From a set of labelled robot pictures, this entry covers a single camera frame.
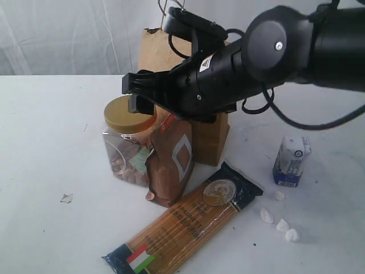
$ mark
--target gold lid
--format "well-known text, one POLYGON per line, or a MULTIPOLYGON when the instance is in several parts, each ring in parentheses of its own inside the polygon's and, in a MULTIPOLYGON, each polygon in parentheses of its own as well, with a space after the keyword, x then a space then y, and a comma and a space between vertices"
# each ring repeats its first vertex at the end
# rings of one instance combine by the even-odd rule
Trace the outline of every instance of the gold lid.
POLYGON ((109 128, 121 134, 135 134, 148 129, 157 119, 153 115, 128 112, 130 95, 114 99, 104 109, 105 122, 109 128))

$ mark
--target table surface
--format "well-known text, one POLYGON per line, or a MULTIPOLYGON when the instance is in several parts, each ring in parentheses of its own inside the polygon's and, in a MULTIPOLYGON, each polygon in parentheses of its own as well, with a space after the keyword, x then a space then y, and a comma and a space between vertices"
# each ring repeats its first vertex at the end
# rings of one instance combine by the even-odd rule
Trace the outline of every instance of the table surface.
MULTIPOLYGON (((0 273, 112 273, 102 256, 165 208, 147 190, 115 179, 101 132, 104 106, 121 93, 121 76, 0 77, 0 273), (70 204, 63 194, 74 194, 70 204)), ((275 101, 305 123, 324 123, 363 104, 364 96, 287 84, 275 101)), ((249 107, 264 104, 262 96, 249 107)), ((237 111, 222 160, 264 187, 180 273, 363 273, 365 269, 365 117, 304 132, 269 110, 237 111), (284 133, 308 136, 310 155, 298 188, 278 187, 271 168, 284 133), (286 194, 278 202, 275 190, 286 194), (301 233, 288 243, 267 208, 301 233)), ((197 164, 187 192, 217 167, 197 164)))

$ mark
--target white curtain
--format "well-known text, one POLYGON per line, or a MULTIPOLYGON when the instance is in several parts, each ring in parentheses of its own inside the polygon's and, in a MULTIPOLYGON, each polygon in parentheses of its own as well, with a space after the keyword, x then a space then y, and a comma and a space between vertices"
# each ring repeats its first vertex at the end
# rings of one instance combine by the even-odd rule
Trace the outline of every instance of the white curtain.
MULTIPOLYGON (((276 5, 310 13, 322 2, 186 0, 185 7, 226 28, 245 30, 276 5)), ((356 2, 342 0, 344 5, 356 2)), ((0 0, 0 75, 136 71, 141 30, 160 23, 157 0, 0 0)))

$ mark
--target cotton ball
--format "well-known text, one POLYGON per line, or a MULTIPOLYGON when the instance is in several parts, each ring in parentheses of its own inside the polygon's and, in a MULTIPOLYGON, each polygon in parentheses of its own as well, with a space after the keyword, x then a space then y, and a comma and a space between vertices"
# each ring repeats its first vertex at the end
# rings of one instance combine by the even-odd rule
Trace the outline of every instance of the cotton ball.
POLYGON ((280 220, 280 222, 276 225, 276 229, 286 233, 290 227, 289 224, 287 222, 285 222, 283 219, 280 220))
POLYGON ((266 209, 261 208, 260 214, 261 214, 262 220, 264 220, 265 222, 267 222, 269 224, 274 223, 274 216, 266 209))
POLYGON ((282 201, 285 199, 285 194, 281 191, 275 191, 275 199, 278 201, 282 201))
POLYGON ((299 241, 301 239, 301 236, 300 236, 299 232, 296 229, 292 228, 292 229, 290 229, 286 232, 285 239, 287 241, 296 242, 296 241, 299 241))

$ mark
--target italian flag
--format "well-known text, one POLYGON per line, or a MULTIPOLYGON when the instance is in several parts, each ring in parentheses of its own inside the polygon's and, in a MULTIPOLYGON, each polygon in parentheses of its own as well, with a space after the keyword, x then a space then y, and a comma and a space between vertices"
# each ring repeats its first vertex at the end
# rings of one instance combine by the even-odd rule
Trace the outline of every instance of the italian flag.
POLYGON ((147 245, 144 244, 127 258, 127 263, 134 270, 135 274, 140 273, 155 259, 154 256, 147 254, 146 249, 147 245))

